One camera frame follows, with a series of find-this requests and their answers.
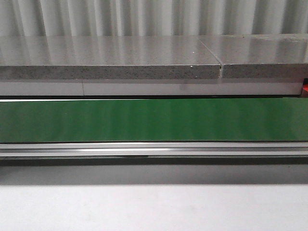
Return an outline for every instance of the speckled stone slab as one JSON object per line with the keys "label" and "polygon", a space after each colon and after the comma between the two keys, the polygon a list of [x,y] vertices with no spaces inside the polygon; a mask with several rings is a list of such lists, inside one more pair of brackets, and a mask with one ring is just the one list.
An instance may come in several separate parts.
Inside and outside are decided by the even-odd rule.
{"label": "speckled stone slab", "polygon": [[308,34],[199,36],[223,78],[307,78]]}
{"label": "speckled stone slab", "polygon": [[216,79],[196,36],[0,37],[0,79]]}

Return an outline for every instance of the conveyor belt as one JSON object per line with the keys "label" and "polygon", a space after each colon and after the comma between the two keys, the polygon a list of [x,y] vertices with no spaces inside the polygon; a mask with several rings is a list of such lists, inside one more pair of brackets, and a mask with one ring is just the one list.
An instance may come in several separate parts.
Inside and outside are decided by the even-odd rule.
{"label": "conveyor belt", "polygon": [[307,98],[0,102],[0,142],[308,141],[307,118]]}

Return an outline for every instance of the green conveyor belt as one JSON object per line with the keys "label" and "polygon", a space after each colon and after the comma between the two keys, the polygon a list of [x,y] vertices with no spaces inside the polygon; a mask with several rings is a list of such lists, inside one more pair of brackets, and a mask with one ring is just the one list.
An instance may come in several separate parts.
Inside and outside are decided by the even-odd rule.
{"label": "green conveyor belt", "polygon": [[308,141],[308,98],[0,102],[0,142]]}

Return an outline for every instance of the gray countertop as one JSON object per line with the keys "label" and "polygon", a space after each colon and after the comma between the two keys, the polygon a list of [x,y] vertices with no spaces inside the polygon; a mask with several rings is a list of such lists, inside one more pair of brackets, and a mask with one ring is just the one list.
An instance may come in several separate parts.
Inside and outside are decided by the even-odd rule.
{"label": "gray countertop", "polygon": [[0,79],[305,78],[307,41],[307,34],[0,37]]}

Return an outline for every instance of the corrugated metal wall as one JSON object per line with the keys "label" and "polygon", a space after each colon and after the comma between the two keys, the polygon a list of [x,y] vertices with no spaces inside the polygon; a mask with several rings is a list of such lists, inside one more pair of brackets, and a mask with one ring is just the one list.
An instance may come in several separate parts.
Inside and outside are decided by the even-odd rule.
{"label": "corrugated metal wall", "polygon": [[0,0],[0,36],[307,31],[308,0]]}

